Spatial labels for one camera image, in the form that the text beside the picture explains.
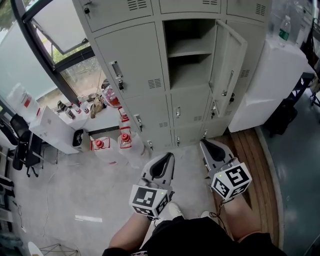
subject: white cube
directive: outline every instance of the white cube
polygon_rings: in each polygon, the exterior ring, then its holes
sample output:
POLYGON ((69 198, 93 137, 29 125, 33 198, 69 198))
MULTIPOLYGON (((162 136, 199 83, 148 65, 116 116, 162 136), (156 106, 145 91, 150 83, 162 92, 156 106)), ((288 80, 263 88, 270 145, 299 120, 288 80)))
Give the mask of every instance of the white cube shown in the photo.
POLYGON ((246 191, 251 181, 251 175, 245 163, 242 162, 229 169, 217 172, 213 177, 211 187, 224 200, 229 200, 246 191))
POLYGON ((158 217, 168 203, 168 190, 140 185, 132 186, 129 204, 137 214, 158 217))

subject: concrete floor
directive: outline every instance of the concrete floor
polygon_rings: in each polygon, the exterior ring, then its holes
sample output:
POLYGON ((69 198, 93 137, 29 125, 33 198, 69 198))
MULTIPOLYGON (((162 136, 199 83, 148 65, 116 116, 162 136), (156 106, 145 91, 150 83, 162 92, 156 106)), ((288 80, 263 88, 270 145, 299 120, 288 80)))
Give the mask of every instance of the concrete floor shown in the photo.
MULTIPOLYGON (((205 210, 215 211, 199 148, 188 146, 171 152, 175 156, 172 200, 180 205, 188 219, 199 217, 205 210)), ((54 153, 47 151, 46 156, 50 155, 54 153)), ((137 183, 142 170, 112 168, 87 152, 59 154, 58 165, 46 163, 43 170, 37 170, 38 178, 33 174, 28 178, 25 171, 10 170, 26 232, 20 228, 17 208, 10 202, 15 221, 13 230, 24 243, 24 255, 29 256, 26 249, 32 241, 38 247, 58 242, 78 248, 80 256, 101 256, 133 212, 128 201, 132 185, 137 183)), ((168 208, 161 215, 171 219, 168 208)))
POLYGON ((262 129, 279 179, 284 213, 283 249, 304 255, 320 234, 320 108, 310 107, 307 90, 298 115, 283 135, 262 129))

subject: tree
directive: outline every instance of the tree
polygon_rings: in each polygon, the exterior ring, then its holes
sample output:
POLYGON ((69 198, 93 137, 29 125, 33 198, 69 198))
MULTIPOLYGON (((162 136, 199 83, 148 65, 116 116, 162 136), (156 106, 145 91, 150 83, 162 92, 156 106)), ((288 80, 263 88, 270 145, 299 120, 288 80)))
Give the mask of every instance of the tree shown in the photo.
MULTIPOLYGON (((10 0, 3 1, 4 3, 0 5, 0 31, 8 30, 16 20, 14 12, 11 8, 10 0)), ((24 6, 26 7, 30 4, 30 2, 35 2, 35 0, 23 0, 24 6)))

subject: forearm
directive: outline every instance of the forearm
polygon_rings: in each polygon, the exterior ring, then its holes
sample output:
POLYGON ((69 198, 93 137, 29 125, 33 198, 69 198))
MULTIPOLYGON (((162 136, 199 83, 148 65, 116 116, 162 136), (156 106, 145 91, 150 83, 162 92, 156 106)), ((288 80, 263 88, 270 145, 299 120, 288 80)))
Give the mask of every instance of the forearm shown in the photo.
POLYGON ((235 241, 240 242, 252 233, 261 232, 257 215, 241 194, 225 203, 224 209, 229 229, 235 241))
POLYGON ((144 215, 134 213, 113 236, 109 248, 121 248, 128 252, 139 249, 146 237, 151 221, 144 215))

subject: bottle label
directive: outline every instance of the bottle label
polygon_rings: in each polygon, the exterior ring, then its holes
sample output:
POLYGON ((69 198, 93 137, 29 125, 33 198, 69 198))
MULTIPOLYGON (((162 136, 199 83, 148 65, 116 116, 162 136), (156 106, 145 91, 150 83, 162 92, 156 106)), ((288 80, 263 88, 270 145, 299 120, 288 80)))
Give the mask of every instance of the bottle label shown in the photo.
POLYGON ((285 32, 280 28, 279 37, 281 37, 283 40, 287 41, 289 37, 289 33, 285 32))

